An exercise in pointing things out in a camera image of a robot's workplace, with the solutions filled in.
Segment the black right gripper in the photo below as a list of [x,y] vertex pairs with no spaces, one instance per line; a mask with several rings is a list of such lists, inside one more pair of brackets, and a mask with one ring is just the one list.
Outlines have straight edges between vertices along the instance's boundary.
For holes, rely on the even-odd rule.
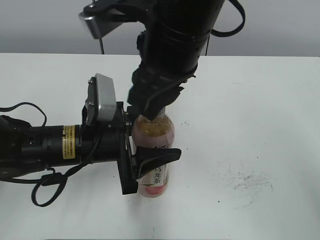
[[127,102],[135,106],[140,114],[149,120],[155,119],[166,106],[172,104],[184,90],[181,84],[193,78],[198,68],[198,61],[190,66],[179,62],[180,66],[169,63],[166,66],[155,66],[141,62],[132,73],[132,87]]

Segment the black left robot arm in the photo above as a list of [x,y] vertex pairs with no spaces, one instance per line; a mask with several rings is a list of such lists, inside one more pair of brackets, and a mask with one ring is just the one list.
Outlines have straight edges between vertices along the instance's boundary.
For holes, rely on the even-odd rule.
[[138,147],[131,151],[133,110],[121,101],[111,121],[81,125],[31,126],[28,122],[0,117],[0,178],[11,180],[45,169],[116,162],[124,195],[138,190],[138,180],[152,170],[177,161],[178,148]]

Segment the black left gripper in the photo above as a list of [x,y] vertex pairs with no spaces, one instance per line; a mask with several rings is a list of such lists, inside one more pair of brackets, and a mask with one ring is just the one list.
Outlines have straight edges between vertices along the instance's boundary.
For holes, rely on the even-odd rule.
[[135,194],[138,182],[149,172],[166,164],[178,161],[182,155],[179,148],[146,148],[138,146],[134,155],[135,177],[127,147],[128,129],[126,119],[136,120],[140,115],[135,106],[128,106],[126,114],[124,103],[116,103],[116,111],[111,121],[86,123],[89,115],[82,111],[80,127],[80,152],[82,164],[116,162],[120,178],[121,192],[124,195]]

